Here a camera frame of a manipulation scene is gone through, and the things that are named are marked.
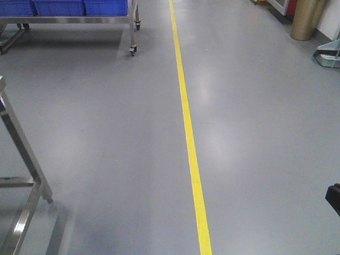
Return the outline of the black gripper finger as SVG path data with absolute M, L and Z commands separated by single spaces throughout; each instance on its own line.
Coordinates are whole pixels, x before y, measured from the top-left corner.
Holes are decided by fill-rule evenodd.
M 340 201 L 339 201 L 339 183 L 335 183 L 328 187 L 325 199 L 332 206 L 332 208 L 340 215 Z

